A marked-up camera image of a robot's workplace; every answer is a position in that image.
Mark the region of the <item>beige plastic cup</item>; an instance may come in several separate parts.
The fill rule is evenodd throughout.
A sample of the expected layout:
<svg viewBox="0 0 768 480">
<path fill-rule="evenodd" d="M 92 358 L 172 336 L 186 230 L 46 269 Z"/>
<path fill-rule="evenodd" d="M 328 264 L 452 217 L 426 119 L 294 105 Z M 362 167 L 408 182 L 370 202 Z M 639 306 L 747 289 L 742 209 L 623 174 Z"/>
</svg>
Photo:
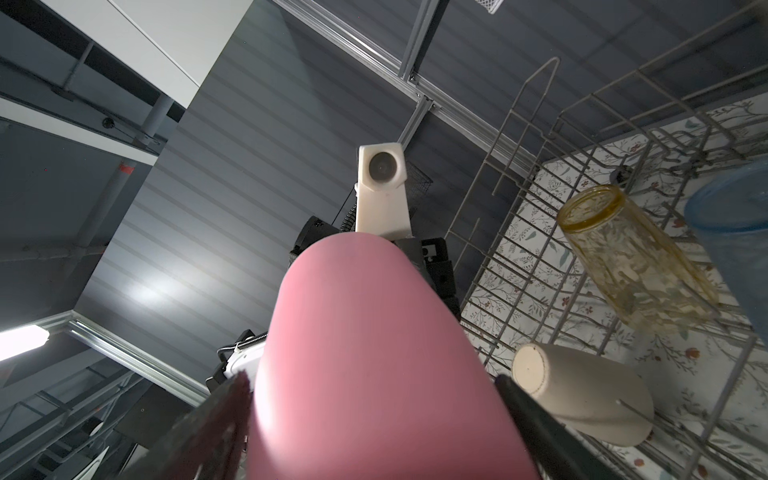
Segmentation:
<svg viewBox="0 0 768 480">
<path fill-rule="evenodd" d="M 652 431 L 650 391 L 624 364 L 572 348 L 529 343 L 517 350 L 512 374 L 550 415 L 599 441 L 634 447 Z"/>
</svg>

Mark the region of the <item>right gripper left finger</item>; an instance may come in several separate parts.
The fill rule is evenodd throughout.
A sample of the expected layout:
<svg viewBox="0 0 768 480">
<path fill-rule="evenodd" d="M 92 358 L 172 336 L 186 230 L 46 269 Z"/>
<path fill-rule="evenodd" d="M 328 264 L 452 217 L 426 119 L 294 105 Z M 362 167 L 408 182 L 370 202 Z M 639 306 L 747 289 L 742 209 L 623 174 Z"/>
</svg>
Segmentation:
<svg viewBox="0 0 768 480">
<path fill-rule="evenodd" d="M 118 477 L 234 479 L 246 445 L 251 406 L 251 381 L 240 372 L 177 422 Z"/>
</svg>

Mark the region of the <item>pink plastic cup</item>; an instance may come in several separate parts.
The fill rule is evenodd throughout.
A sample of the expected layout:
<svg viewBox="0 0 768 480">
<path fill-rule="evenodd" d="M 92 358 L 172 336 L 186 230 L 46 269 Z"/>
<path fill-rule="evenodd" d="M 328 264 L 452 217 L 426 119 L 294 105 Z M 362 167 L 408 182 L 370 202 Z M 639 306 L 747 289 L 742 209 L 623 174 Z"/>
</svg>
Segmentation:
<svg viewBox="0 0 768 480">
<path fill-rule="evenodd" d="M 287 271 L 255 377 L 252 479 L 535 479 L 455 316 L 406 255 L 365 233 Z"/>
</svg>

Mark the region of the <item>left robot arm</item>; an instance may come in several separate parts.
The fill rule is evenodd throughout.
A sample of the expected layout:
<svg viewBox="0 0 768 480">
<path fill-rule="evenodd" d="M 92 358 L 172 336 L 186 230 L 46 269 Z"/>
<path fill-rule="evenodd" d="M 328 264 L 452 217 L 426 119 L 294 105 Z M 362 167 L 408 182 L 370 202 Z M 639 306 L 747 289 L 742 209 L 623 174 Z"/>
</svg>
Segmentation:
<svg viewBox="0 0 768 480">
<path fill-rule="evenodd" d="M 314 243 L 339 233 L 345 233 L 345 230 L 311 216 L 289 252 L 289 263 L 292 264 Z M 446 241 L 443 238 L 407 238 L 395 240 L 394 244 L 409 258 L 456 319 L 461 321 L 454 267 Z M 213 374 L 205 380 L 209 392 L 213 393 L 241 371 L 245 371 L 251 380 L 254 380 L 266 339 L 267 333 L 255 334 L 246 329 L 232 344 L 220 347 L 217 350 L 219 364 Z"/>
</svg>

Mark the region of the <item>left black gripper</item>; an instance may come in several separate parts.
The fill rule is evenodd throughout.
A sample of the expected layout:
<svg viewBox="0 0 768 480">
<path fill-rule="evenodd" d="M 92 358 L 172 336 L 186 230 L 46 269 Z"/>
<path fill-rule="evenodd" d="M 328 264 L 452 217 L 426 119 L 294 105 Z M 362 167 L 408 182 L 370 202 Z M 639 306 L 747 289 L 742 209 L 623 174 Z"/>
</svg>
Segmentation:
<svg viewBox="0 0 768 480">
<path fill-rule="evenodd" d="M 454 267 L 446 241 L 442 237 L 422 240 L 405 238 L 395 240 L 394 244 L 408 257 L 451 313 L 460 318 Z"/>
</svg>

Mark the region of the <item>blue translucent cup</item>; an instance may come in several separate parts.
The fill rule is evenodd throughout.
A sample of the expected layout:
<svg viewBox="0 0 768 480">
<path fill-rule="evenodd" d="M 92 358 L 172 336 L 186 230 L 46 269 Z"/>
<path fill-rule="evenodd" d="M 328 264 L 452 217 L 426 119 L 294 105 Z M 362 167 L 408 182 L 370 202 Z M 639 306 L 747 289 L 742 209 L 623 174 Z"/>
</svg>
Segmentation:
<svg viewBox="0 0 768 480">
<path fill-rule="evenodd" d="M 685 221 L 754 331 L 767 339 L 767 158 L 727 172 L 696 191 Z"/>
</svg>

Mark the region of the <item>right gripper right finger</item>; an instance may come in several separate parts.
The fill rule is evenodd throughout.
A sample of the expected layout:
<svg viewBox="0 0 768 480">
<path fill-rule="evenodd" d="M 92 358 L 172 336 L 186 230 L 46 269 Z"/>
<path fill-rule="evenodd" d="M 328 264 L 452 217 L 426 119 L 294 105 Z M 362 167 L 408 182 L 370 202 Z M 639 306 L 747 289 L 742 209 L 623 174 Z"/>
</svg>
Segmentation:
<svg viewBox="0 0 768 480">
<path fill-rule="evenodd" d="M 532 458 L 550 479 L 620 479 L 512 378 L 499 375 L 494 386 Z"/>
</svg>

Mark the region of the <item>yellow glass cup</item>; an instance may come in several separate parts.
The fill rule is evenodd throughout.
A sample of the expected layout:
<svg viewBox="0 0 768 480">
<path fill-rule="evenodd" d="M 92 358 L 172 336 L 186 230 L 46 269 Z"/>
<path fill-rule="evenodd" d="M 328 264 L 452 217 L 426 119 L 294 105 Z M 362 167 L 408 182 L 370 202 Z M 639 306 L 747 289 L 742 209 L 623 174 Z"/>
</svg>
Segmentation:
<svg viewBox="0 0 768 480">
<path fill-rule="evenodd" d="M 589 188 L 557 224 L 619 319 L 636 331 L 674 334 L 716 318 L 718 292 L 621 189 Z"/>
</svg>

